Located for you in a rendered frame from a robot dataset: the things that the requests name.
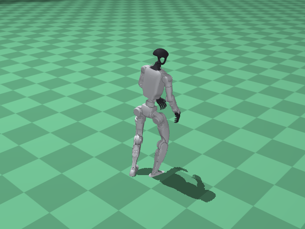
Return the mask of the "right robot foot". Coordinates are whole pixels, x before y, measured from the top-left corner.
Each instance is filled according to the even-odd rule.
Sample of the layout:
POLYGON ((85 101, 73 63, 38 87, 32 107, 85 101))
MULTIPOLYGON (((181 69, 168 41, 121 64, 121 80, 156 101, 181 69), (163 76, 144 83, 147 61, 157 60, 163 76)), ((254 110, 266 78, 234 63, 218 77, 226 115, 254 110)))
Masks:
POLYGON ((160 174, 162 174, 162 173, 164 173, 164 171, 162 171, 162 170, 161 170, 161 171, 158 171, 157 174, 155 174, 155 175, 154 175, 153 172, 152 172, 152 173, 149 174, 149 177, 154 177, 154 176, 160 175, 160 174))

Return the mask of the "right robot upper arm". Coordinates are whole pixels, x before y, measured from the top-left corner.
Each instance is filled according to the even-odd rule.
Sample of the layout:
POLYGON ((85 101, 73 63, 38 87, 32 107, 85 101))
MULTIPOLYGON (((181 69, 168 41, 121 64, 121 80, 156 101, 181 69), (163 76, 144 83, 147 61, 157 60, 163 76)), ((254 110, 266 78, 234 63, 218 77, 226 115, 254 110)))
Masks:
POLYGON ((166 91, 166 101, 167 102, 173 102, 172 101, 172 93, 173 93, 173 87, 172 87, 172 81, 173 78, 171 75, 167 74, 167 73, 162 73, 162 82, 165 85, 165 91, 166 91))

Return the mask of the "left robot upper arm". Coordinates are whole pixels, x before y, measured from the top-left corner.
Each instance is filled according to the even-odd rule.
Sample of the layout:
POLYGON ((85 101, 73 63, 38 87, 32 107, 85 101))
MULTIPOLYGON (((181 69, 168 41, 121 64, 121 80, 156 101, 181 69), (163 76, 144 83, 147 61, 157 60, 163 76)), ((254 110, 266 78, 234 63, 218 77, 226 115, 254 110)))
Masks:
POLYGON ((138 84, 141 88, 142 88, 142 85, 143 85, 144 73, 145 73, 145 69, 146 69, 147 66, 149 66, 149 65, 144 65, 144 66, 141 67, 141 75, 140 75, 140 78, 139 78, 139 81, 138 81, 138 84))

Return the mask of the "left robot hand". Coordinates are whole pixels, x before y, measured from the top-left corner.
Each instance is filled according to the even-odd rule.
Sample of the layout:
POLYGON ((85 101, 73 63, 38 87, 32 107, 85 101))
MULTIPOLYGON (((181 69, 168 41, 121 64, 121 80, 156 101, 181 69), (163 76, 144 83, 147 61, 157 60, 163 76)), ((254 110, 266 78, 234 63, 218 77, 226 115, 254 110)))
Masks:
POLYGON ((163 99, 163 98, 159 98, 159 99, 156 99, 156 102, 157 102, 157 104, 159 104, 159 106, 160 106, 160 108, 162 109, 163 107, 163 109, 165 109, 166 108, 166 100, 165 99, 163 99))

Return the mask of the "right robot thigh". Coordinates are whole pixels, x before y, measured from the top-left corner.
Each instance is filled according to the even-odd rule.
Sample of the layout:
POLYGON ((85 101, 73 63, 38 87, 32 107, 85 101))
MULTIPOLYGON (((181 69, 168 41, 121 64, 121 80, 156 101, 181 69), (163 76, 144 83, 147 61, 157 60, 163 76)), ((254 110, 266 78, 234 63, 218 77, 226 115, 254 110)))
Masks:
POLYGON ((162 143, 168 144, 169 142, 169 125, 164 113, 158 113, 154 111, 152 114, 152 120, 155 124, 157 124, 157 128, 159 134, 161 136, 161 140, 157 142, 157 147, 160 149, 162 143))

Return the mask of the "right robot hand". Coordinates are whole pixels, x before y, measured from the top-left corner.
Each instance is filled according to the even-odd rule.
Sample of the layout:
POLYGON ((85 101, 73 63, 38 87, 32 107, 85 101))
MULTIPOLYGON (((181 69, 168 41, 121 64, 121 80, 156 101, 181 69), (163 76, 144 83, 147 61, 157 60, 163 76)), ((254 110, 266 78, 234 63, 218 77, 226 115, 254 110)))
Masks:
MULTIPOLYGON (((181 113, 181 112, 180 112, 181 113)), ((174 123, 177 123, 177 122, 179 122, 179 118, 180 118, 180 114, 178 114, 178 113, 175 113, 175 122, 174 123)))

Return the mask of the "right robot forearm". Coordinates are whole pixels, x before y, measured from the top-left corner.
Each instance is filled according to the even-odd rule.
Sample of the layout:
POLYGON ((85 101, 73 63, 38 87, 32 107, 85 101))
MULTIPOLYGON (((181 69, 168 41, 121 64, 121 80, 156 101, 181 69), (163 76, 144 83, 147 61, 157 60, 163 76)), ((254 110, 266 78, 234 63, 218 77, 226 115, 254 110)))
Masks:
POLYGON ((172 111, 175 113, 180 114, 180 109, 178 108, 177 104, 176 104, 176 100, 174 95, 172 95, 172 101, 173 102, 169 102, 170 107, 172 108, 172 111))

